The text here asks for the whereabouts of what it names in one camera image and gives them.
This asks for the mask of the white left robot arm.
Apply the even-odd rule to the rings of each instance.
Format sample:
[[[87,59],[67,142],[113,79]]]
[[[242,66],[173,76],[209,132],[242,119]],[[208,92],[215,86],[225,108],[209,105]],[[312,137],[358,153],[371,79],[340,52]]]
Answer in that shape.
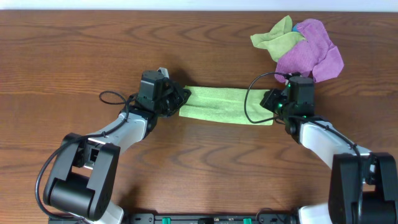
[[[124,210],[111,201],[120,155],[143,140],[159,117],[174,115],[190,95],[168,78],[143,80],[138,93],[121,98],[115,121],[93,134],[67,134],[35,181],[41,211],[58,221],[122,223]]]

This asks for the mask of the light green microfiber cloth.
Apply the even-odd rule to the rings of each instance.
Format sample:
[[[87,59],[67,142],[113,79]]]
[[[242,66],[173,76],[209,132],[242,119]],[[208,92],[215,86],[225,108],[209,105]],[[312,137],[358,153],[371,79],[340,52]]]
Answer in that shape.
[[[249,124],[273,117],[273,113],[264,109],[260,102],[265,90],[251,90],[245,100],[246,90],[238,88],[213,88],[186,86],[191,95],[179,115],[229,124]]]

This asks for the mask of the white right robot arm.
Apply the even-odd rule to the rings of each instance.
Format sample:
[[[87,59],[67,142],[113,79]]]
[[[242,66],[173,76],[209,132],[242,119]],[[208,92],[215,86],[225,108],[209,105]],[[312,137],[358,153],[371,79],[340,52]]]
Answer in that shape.
[[[312,90],[265,92],[260,105],[283,119],[298,144],[330,169],[331,223],[397,223],[397,167],[386,152],[371,152],[314,113]]]

